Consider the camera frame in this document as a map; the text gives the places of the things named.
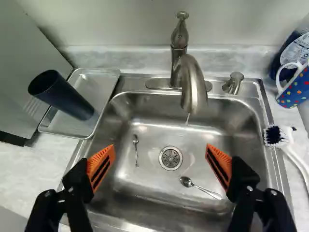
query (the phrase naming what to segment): stainless steel sink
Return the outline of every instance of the stainless steel sink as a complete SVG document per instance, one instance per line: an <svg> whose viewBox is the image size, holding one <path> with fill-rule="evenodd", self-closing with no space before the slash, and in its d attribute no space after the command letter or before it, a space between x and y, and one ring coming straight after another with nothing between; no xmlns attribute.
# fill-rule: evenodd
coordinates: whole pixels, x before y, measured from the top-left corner
<svg viewBox="0 0 309 232"><path fill-rule="evenodd" d="M145 83L151 78L168 77L120 77L94 137L78 143L67 167L109 144L115 146L116 161L87 206L95 230L225 231L234 206L205 160L206 143L243 158L260 175L260 189L278 189L291 202L282 154L263 146L262 129L272 123L272 116L261 80L245 79L238 95L230 95L222 90L228 79L206 78L213 86L208 105L191 115L186 125L181 92L147 89ZM139 138L138 168L133 134ZM159 160L164 148L182 159L174 171ZM216 200L196 188L185 188L179 182L181 175L224 198ZM260 231L258 225L255 218L252 231Z"/></svg>

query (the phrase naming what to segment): mug handle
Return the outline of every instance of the mug handle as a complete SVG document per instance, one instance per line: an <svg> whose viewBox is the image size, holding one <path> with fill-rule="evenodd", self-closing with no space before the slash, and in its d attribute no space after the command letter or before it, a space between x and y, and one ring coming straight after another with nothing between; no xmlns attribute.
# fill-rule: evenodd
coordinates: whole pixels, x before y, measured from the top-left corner
<svg viewBox="0 0 309 232"><path fill-rule="evenodd" d="M297 71L300 70L300 69L303 69L303 67L304 67L304 66L302 65L302 63L300 63L299 61L297 61L297 62L290 62L290 63L283 64L283 65L278 69L277 74L276 74L276 86L277 86L277 89L278 89L278 92L279 92L279 93L282 93L282 92L283 92L283 88L282 88L282 86L281 86L281 84L280 84L280 81L279 81L280 72L282 71L283 68L285 68L286 66L291 65L291 64L297 66Z"/></svg>

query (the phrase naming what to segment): black cup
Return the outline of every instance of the black cup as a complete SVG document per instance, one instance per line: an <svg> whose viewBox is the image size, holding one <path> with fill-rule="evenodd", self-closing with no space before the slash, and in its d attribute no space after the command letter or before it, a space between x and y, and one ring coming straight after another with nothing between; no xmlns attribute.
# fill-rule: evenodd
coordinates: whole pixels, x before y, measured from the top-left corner
<svg viewBox="0 0 309 232"><path fill-rule="evenodd" d="M36 76L28 93L79 120L91 118L95 109L56 70Z"/></svg>

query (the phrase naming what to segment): faucet handle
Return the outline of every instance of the faucet handle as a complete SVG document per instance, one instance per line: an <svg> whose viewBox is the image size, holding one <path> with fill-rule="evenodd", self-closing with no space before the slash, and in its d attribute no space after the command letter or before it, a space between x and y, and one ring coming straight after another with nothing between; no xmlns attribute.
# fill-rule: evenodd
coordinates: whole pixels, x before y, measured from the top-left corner
<svg viewBox="0 0 309 232"><path fill-rule="evenodd" d="M189 17L189 14L186 11L178 11L176 17L180 20L186 20Z"/></svg>
<svg viewBox="0 0 309 232"><path fill-rule="evenodd" d="M185 20L189 17L189 14L186 11L178 11L176 16L179 22L170 37L170 46L173 49L185 49L189 41L189 33L185 25Z"/></svg>

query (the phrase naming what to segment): water stream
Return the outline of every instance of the water stream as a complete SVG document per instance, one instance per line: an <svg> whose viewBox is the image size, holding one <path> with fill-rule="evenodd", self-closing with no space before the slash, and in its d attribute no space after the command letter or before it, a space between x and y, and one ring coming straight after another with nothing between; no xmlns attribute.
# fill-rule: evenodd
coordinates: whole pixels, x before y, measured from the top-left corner
<svg viewBox="0 0 309 232"><path fill-rule="evenodd" d="M187 120L185 121L185 125L188 126L188 121L189 121L190 113L188 113Z"/></svg>

